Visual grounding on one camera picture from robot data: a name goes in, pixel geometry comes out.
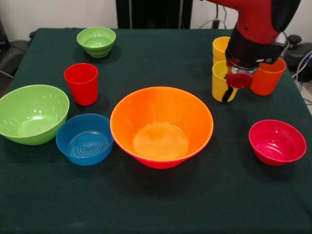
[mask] cup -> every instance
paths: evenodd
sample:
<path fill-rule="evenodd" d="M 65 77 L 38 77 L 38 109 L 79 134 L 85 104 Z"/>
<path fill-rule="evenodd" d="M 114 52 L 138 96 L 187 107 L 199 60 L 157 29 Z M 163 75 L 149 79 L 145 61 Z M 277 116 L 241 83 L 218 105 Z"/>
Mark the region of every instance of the cup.
<path fill-rule="evenodd" d="M 75 102 L 88 106 L 98 99 L 98 70 L 88 63 L 77 63 L 66 69 L 64 78 Z"/>
<path fill-rule="evenodd" d="M 274 64 L 261 63 L 258 71 L 253 76 L 251 90 L 262 96 L 271 94 L 286 67 L 285 61 L 281 58 L 278 58 Z"/>
<path fill-rule="evenodd" d="M 228 47 L 229 41 L 230 37 L 220 37 L 213 41 L 214 64 L 226 60 L 225 50 Z"/>
<path fill-rule="evenodd" d="M 213 65 L 212 94 L 214 99 L 220 102 L 232 101 L 237 93 L 237 89 L 229 88 L 228 84 L 226 83 L 226 79 L 224 79 L 227 72 L 228 67 L 226 65 L 226 61 L 220 61 Z"/>

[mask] orange bowl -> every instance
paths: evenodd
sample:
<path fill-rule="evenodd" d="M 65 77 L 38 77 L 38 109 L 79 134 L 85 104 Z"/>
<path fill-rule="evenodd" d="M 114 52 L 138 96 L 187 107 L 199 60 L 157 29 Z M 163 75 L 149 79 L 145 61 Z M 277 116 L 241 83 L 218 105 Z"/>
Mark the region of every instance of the orange bowl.
<path fill-rule="evenodd" d="M 213 133 L 208 107 L 171 87 L 150 87 L 122 99 L 111 116 L 115 142 L 146 166 L 174 167 L 202 150 Z"/>

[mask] large green bowl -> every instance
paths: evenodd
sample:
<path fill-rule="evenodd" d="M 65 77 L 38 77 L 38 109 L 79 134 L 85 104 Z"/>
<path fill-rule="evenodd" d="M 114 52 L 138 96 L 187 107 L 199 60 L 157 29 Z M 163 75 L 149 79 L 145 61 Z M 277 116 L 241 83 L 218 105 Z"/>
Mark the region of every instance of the large green bowl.
<path fill-rule="evenodd" d="M 55 137 L 69 110 L 68 96 L 54 86 L 21 87 L 0 99 L 0 134 L 25 145 Z"/>
<path fill-rule="evenodd" d="M 87 28 L 77 35 L 78 44 L 95 58 L 106 56 L 112 49 L 115 39 L 115 32 L 105 27 Z"/>

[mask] wall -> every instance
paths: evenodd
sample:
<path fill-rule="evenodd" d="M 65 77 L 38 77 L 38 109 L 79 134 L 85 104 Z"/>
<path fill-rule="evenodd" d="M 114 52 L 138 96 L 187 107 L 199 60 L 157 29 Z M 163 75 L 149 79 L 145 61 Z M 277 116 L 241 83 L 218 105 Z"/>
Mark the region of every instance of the wall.
<path fill-rule="evenodd" d="M 310 23 L 310 13 L 312 11 L 312 0 L 301 0 L 301 4 L 294 16 L 293 20 L 286 29 L 286 33 L 298 34 L 304 41 L 312 42 L 312 27 Z M 234 28 L 238 13 L 235 10 L 227 8 L 228 16 L 226 25 L 228 28 Z M 193 0 L 193 13 L 191 28 L 199 28 L 205 22 L 212 20 L 215 17 L 215 4 L 207 1 Z M 224 11 L 219 7 L 219 18 L 224 19 Z M 210 28 L 211 23 L 203 28 Z"/>
<path fill-rule="evenodd" d="M 39 27 L 117 28 L 115 0 L 1 0 L 0 17 L 10 41 Z"/>

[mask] bowl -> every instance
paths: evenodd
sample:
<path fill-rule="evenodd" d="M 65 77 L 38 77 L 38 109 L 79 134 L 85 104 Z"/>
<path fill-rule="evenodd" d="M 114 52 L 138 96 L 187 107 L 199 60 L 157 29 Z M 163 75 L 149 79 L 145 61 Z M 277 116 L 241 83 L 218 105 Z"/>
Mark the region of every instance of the bowl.
<path fill-rule="evenodd" d="M 302 134 L 279 120 L 262 120 L 249 131 L 249 141 L 256 156 L 270 166 L 281 166 L 299 160 L 307 145 Z"/>
<path fill-rule="evenodd" d="M 122 99 L 111 115 L 115 142 L 146 166 L 174 167 L 201 151 L 213 133 L 208 107 L 172 87 L 150 87 Z"/>
<path fill-rule="evenodd" d="M 25 145 L 46 143 L 55 137 L 68 110 L 69 99 L 57 87 L 18 88 L 0 99 L 0 134 Z"/>
<path fill-rule="evenodd" d="M 105 27 L 86 28 L 77 35 L 78 44 L 95 58 L 106 56 L 112 49 L 115 39 L 115 32 Z"/>
<path fill-rule="evenodd" d="M 109 119 L 97 114 L 83 114 L 66 121 L 56 137 L 59 150 L 74 164 L 94 165 L 111 152 L 113 137 Z"/>

